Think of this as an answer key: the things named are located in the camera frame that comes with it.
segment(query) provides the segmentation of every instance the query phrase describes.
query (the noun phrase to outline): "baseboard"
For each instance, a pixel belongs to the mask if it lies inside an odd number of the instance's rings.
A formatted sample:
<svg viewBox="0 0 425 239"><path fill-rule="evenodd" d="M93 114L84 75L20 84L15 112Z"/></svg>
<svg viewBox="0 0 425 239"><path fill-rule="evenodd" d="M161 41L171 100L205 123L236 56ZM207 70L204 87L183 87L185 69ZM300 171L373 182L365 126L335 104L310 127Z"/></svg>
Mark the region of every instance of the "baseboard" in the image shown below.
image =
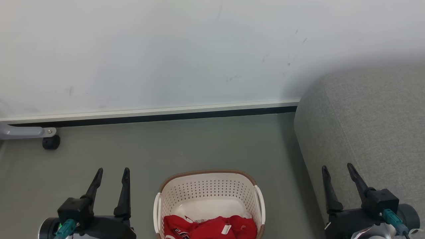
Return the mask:
<svg viewBox="0 0 425 239"><path fill-rule="evenodd" d="M81 125L146 122L236 115L271 114L295 111L299 100L279 100L222 105L204 105L148 110L109 111L33 117L0 118L10 125L67 127Z"/></svg>

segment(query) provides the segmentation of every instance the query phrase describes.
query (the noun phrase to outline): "laundry basket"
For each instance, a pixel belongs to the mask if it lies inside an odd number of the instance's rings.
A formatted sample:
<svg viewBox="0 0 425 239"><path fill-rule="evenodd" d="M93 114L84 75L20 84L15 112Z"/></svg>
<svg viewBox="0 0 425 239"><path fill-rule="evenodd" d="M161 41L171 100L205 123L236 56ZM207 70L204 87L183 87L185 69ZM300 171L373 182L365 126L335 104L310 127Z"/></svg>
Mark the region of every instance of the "laundry basket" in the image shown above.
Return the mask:
<svg viewBox="0 0 425 239"><path fill-rule="evenodd" d="M264 233L266 208L254 179L241 171L193 171L174 175L160 187L153 204L157 239L164 238L164 216L192 220L248 213L257 226L257 239Z"/></svg>

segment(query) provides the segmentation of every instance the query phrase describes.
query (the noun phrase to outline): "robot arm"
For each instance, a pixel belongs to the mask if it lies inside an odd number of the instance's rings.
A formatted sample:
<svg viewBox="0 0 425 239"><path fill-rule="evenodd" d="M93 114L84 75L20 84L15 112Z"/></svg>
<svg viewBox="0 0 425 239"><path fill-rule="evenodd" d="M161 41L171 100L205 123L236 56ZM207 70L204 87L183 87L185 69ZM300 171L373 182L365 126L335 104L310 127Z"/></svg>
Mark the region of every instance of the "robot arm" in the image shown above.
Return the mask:
<svg viewBox="0 0 425 239"><path fill-rule="evenodd" d="M420 227L419 216L413 207L408 204L399 205L399 199L388 189L377 191L368 187L351 163L347 164L347 168L356 184L362 205L361 208L343 210L332 187L328 168L323 166L326 212L329 215L329 223L325 227L327 239L355 238L354 234L369 228L372 233L369 237L390 238L388 228L392 226L399 235L404 236L408 234L408 230Z"/></svg>
<svg viewBox="0 0 425 239"><path fill-rule="evenodd" d="M125 168L118 206L113 216L95 216L93 212L97 189L102 181L100 168L86 194L79 199L68 198L57 210L57 218L47 218L41 225L39 239L55 239L58 230L69 219L76 223L75 230L67 238L136 239L130 227L130 170Z"/></svg>

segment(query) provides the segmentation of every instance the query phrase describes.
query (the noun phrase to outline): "basket handle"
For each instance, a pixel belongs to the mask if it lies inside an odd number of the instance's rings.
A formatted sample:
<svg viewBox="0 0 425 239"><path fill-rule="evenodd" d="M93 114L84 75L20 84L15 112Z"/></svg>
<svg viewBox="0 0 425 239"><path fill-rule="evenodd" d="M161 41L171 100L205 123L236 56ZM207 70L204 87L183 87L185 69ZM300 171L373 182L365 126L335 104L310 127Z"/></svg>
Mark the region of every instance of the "basket handle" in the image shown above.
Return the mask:
<svg viewBox="0 0 425 239"><path fill-rule="evenodd" d="M161 193L158 193L153 203L153 228L155 233L159 233L159 212L161 211L161 205L159 204Z"/></svg>
<svg viewBox="0 0 425 239"><path fill-rule="evenodd" d="M266 223L266 205L264 204L264 198L260 188L257 185L255 185L254 187L255 187L255 192L257 193L257 196L260 199L261 224L264 225Z"/></svg>

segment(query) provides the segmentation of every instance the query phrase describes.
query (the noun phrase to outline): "white wall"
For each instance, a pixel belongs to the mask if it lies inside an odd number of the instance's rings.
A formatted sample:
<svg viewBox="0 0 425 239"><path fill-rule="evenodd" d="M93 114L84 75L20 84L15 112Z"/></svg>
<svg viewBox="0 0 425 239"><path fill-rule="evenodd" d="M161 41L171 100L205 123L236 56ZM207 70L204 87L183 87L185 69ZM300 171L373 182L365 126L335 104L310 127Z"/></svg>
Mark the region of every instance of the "white wall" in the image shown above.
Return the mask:
<svg viewBox="0 0 425 239"><path fill-rule="evenodd" d="M422 0L2 0L0 118L296 101L424 55Z"/></svg>

